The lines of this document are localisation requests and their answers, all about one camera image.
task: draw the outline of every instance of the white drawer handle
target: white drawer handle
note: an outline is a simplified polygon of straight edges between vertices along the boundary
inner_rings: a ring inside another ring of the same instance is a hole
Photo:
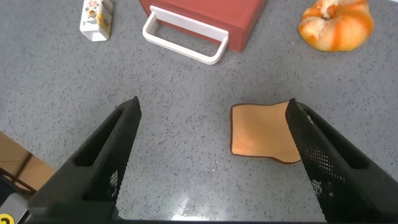
[[[150,6],[150,10],[152,13],[150,14],[147,22],[144,25],[144,28],[142,29],[143,36],[149,42],[173,50],[208,65],[214,65],[220,60],[228,44],[228,31],[211,26],[209,24],[205,24],[203,22],[196,21],[185,16],[181,16],[179,14],[167,11],[165,9],[161,9],[156,6]],[[186,47],[182,47],[167,40],[156,37],[152,35],[151,32],[153,31],[153,26],[155,25],[157,19],[221,41],[221,45],[217,50],[217,53],[214,56],[209,57],[196,51],[190,50]]]

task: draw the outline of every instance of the small juice carton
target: small juice carton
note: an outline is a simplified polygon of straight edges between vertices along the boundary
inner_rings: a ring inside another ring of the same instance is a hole
[[[113,4],[110,0],[85,0],[80,31],[91,41],[108,40],[111,34]]]

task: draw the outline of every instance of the yellow sticker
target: yellow sticker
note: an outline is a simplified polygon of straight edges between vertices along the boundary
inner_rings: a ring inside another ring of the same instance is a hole
[[[0,214],[0,224],[15,224],[12,216],[8,214]]]

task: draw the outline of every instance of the orange pumpkin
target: orange pumpkin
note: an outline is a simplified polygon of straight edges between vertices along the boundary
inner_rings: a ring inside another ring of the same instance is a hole
[[[298,25],[303,39],[322,51],[350,51],[365,42],[374,22],[367,0],[318,0]]]

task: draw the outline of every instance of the gray speckled countertop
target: gray speckled countertop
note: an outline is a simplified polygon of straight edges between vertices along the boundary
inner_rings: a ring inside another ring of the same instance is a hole
[[[3,0],[0,131],[60,167],[114,107],[143,112],[118,208],[124,218],[323,220],[301,163],[229,151],[229,109],[296,97],[398,179],[398,4],[370,1],[376,28],[359,49],[323,53],[298,35],[313,0],[273,0],[243,53],[208,66],[150,44],[138,1],[116,1],[113,33],[79,31],[81,0]],[[216,47],[162,27],[210,54]]]

